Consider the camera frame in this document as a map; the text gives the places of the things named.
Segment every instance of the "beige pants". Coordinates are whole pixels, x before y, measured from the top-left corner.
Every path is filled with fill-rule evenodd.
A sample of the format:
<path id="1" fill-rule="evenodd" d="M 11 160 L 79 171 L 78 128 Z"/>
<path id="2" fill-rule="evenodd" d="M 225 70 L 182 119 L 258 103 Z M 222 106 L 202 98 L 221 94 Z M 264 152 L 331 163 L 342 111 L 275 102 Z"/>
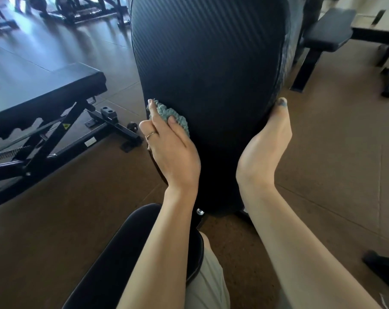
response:
<path id="1" fill-rule="evenodd" d="M 186 288 L 185 309 L 229 309 L 230 297 L 222 266 L 210 248 L 208 238 L 201 234 L 204 239 L 203 263 L 197 276 Z M 291 308 L 283 290 L 280 290 L 277 308 Z"/>

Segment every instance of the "green cleaning cloth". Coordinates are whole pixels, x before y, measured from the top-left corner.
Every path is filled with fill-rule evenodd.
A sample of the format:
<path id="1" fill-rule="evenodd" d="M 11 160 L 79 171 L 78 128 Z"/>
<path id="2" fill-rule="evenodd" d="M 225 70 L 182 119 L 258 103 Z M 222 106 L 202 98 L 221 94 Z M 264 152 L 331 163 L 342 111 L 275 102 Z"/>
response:
<path id="1" fill-rule="evenodd" d="M 186 134 L 188 137 L 190 137 L 189 133 L 189 126 L 187 125 L 187 120 L 184 116 L 179 115 L 173 108 L 167 108 L 166 105 L 161 104 L 158 100 L 153 99 L 154 103 L 156 104 L 157 111 L 159 112 L 160 117 L 167 123 L 167 119 L 170 116 L 174 116 L 176 118 L 176 121 L 181 127 L 186 131 Z"/>

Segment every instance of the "person's left hand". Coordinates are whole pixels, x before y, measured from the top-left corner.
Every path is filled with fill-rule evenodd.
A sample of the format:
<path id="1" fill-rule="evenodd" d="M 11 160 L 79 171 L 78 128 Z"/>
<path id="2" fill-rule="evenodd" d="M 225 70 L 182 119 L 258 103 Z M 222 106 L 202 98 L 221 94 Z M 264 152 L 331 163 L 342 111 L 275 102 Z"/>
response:
<path id="1" fill-rule="evenodd" d="M 170 116 L 166 123 L 149 100 L 151 120 L 140 122 L 154 160 L 165 176 L 169 187 L 197 194 L 200 158 L 185 130 Z"/>

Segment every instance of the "forearm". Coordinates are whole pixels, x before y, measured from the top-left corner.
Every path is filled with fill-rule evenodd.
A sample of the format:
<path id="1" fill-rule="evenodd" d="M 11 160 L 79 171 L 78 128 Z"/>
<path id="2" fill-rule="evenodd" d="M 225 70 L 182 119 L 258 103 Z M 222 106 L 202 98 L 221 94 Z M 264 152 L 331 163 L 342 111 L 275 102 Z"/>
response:
<path id="1" fill-rule="evenodd" d="M 168 188 L 117 309 L 182 309 L 196 194 Z"/>
<path id="2" fill-rule="evenodd" d="M 274 188 L 241 187 L 250 218 L 294 309 L 380 306 Z"/>

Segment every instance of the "hand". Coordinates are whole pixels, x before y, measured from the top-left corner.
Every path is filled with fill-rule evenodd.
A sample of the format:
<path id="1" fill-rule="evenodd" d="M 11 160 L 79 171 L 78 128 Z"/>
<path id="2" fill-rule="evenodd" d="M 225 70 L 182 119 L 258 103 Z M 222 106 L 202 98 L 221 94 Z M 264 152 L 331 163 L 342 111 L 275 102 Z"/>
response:
<path id="1" fill-rule="evenodd" d="M 200 158 L 195 145 L 173 116 L 168 123 L 160 117 L 153 100 L 149 100 L 149 110 L 151 120 L 140 122 L 140 130 L 148 136 L 153 158 L 169 187 L 197 195 Z"/>
<path id="2" fill-rule="evenodd" d="M 287 100 L 279 98 L 269 121 L 240 156 L 236 179 L 241 185 L 274 187 L 274 171 L 292 138 Z"/>

